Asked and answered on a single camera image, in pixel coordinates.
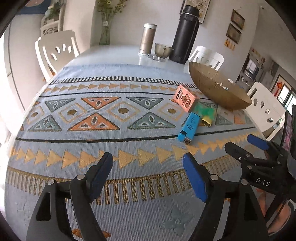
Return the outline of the person's right hand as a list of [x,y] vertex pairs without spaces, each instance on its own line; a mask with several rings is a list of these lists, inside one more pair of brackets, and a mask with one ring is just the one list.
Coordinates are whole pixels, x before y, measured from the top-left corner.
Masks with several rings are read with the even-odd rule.
[[[274,195],[257,188],[256,197],[263,216],[265,216],[267,210],[270,208],[271,203],[274,200]],[[286,201],[284,205],[281,204],[276,209],[276,212],[272,215],[274,219],[269,225],[267,225],[269,237],[275,237],[281,231],[284,231],[288,228],[295,216],[294,211],[295,205],[291,201]]]

